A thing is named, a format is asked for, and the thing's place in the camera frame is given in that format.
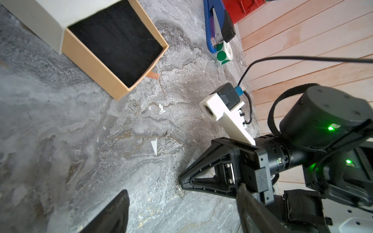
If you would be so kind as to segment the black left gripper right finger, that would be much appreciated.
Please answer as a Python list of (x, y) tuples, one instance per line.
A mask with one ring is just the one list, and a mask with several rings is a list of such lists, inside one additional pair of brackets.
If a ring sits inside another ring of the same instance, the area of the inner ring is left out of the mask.
[(287, 233), (283, 224), (242, 183), (237, 191), (236, 202), (244, 233)]

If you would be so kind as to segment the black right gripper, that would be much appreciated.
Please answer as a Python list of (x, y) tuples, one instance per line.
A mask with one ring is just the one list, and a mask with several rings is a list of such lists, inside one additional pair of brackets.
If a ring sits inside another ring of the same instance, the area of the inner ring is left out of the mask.
[[(274, 202), (268, 152), (263, 138), (255, 145), (233, 140), (240, 150), (241, 182), (263, 205)], [(229, 168), (233, 162), (233, 144), (226, 138), (212, 140), (211, 146), (179, 176), (183, 190), (214, 194), (235, 199), (237, 186), (230, 185)]]

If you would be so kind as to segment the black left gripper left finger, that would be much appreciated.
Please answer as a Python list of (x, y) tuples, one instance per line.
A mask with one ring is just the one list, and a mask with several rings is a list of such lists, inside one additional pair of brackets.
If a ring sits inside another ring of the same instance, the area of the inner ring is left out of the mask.
[(128, 224), (130, 199), (122, 190), (81, 233), (125, 233)]

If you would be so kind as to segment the cream small gift box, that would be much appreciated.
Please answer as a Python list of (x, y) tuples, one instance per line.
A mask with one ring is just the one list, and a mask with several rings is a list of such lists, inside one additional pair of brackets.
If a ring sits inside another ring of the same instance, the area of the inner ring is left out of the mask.
[(1, 4), (115, 100), (145, 77), (159, 77), (153, 68), (169, 45), (138, 1)]

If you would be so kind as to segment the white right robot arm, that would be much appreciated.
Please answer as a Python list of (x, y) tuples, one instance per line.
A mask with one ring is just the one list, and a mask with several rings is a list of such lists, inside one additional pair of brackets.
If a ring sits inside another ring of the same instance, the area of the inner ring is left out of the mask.
[(233, 198), (245, 233), (328, 233), (322, 200), (368, 213), (373, 207), (373, 110), (363, 99), (316, 83), (285, 91), (300, 98), (270, 133), (245, 130), (239, 86), (224, 84), (200, 103), (227, 137), (179, 175), (184, 190)]

